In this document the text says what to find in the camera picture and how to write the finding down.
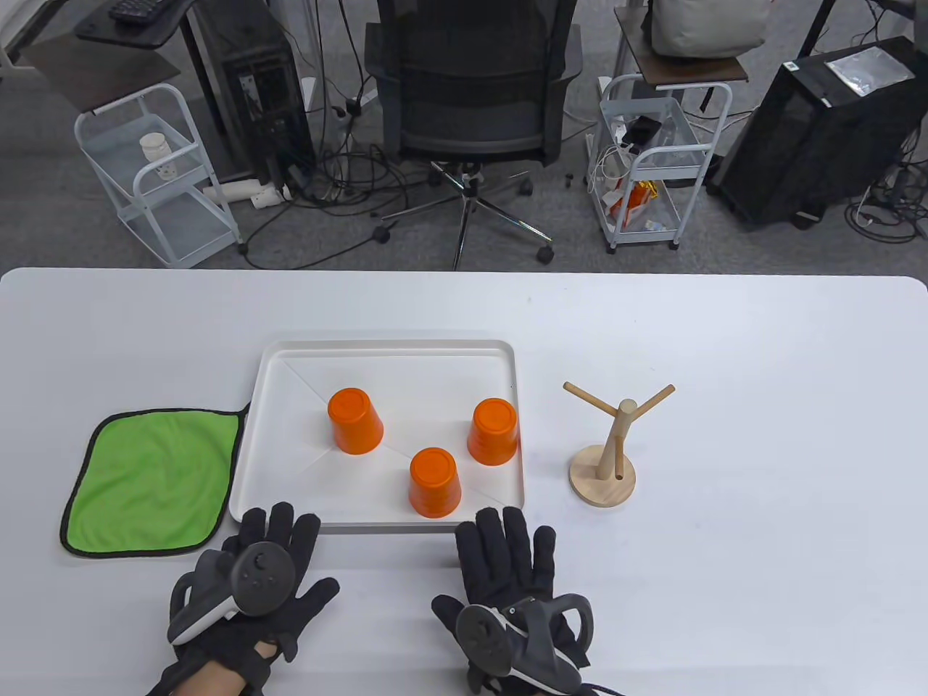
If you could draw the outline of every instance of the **hand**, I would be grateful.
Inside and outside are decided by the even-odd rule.
[[[259,541],[271,541],[286,549],[296,571],[290,598],[264,616],[239,613],[229,620],[220,619],[188,643],[175,646],[178,662],[165,670],[160,686],[170,681],[176,686],[180,683],[176,680],[182,675],[189,676],[213,661],[240,674],[255,693],[260,693],[270,674],[270,665],[281,653],[287,662],[292,662],[297,652],[297,639],[306,625],[338,594],[338,582],[328,577],[315,583],[302,597],[296,596],[316,546],[319,518],[301,515],[294,523],[292,505],[277,503],[271,510],[265,531],[264,516],[260,508],[246,512],[238,534],[226,539],[223,551],[237,556]]]
[[[502,610],[527,597],[551,599],[554,594],[554,530],[541,526],[535,530],[535,558],[529,544],[525,518],[518,508],[503,509],[503,522],[493,508],[477,513],[477,522],[462,522],[455,530],[458,558],[468,602]],[[458,614],[464,605],[447,595],[432,600],[432,611],[455,635]],[[586,654],[577,644],[574,632],[563,615],[551,622],[554,647],[577,667],[589,666]],[[487,675],[470,666],[468,682],[478,693],[488,686]],[[517,677],[500,679],[502,691],[513,696],[534,694],[538,687]]]

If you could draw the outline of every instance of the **wooden peg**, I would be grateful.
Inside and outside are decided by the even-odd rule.
[[[596,468],[596,478],[600,481],[607,481],[613,477],[621,481],[625,477],[625,438],[637,409],[638,404],[631,399],[625,399],[619,404],[612,429],[609,431],[609,439]]]
[[[632,420],[635,421],[644,416],[646,413],[648,413],[648,411],[660,404],[665,398],[670,396],[670,394],[676,390],[677,387],[675,387],[673,384],[668,384],[665,386],[661,391],[659,391],[657,394],[652,396],[650,399],[648,399],[648,401],[641,405],[641,407],[635,412],[635,417],[632,418]]]
[[[609,406],[609,404],[607,404],[605,401],[603,401],[602,399],[596,398],[590,392],[584,392],[582,389],[580,389],[580,387],[574,386],[569,381],[564,382],[564,389],[570,392],[571,394],[573,394],[574,396],[576,396],[577,398],[583,399],[591,406],[595,406],[600,411],[604,411],[608,413],[613,418],[615,418],[619,413],[618,410],[616,410],[613,406]]]

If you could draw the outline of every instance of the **black computer case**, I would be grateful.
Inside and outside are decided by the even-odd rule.
[[[913,79],[859,97],[826,65],[877,45]],[[928,58],[902,36],[780,66],[714,185],[754,224],[818,220],[861,196],[928,112]]]
[[[283,29],[264,0],[199,0],[197,16],[224,102],[226,127],[263,184],[284,184],[292,164],[316,156],[300,79]]]

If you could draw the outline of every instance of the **wooden mug tree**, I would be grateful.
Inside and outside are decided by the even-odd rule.
[[[574,455],[571,460],[571,487],[585,502],[597,508],[621,505],[632,495],[636,481],[635,468],[625,456],[628,429],[676,388],[668,384],[641,406],[632,399],[624,399],[618,407],[610,406],[569,381],[564,382],[564,389],[613,418],[605,445],[592,445]]]

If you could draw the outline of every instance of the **green cloth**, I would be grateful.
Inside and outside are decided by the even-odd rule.
[[[190,551],[226,508],[245,413],[164,409],[97,426],[61,520],[61,544],[90,557]]]

